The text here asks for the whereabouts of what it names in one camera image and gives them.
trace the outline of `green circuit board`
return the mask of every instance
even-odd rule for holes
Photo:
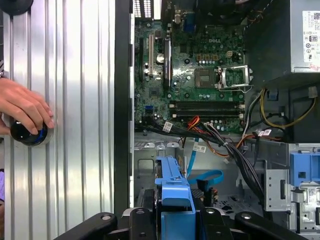
[[[217,66],[240,65],[244,63],[243,28],[241,26],[222,27],[207,26],[190,34],[182,28],[172,28],[171,87],[163,87],[163,65],[159,64],[164,50],[164,37],[167,32],[161,22],[139,22],[135,26],[135,121],[139,122],[146,114],[146,106],[153,107],[154,119],[160,124],[165,121],[175,125],[186,126],[186,119],[175,119],[170,111],[173,101],[184,102],[232,102],[243,104],[244,94],[241,91],[219,91],[215,69]],[[153,35],[153,71],[148,71],[150,58],[150,35]],[[196,87],[203,81],[204,87]],[[228,73],[228,84],[239,84],[244,81],[243,72]],[[241,119],[217,117],[207,119],[215,127],[226,133],[240,133]]]

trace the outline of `black clamp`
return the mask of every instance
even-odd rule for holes
[[[0,9],[10,16],[17,16],[27,12],[34,0],[0,0]]]

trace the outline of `power supply unit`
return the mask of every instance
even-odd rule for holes
[[[245,27],[256,87],[295,88],[320,77],[320,1],[261,0]]]

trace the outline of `ribbed aluminum panel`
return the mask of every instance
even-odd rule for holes
[[[8,78],[54,112],[50,143],[5,138],[5,239],[52,240],[113,212],[115,0],[34,0],[4,15]]]

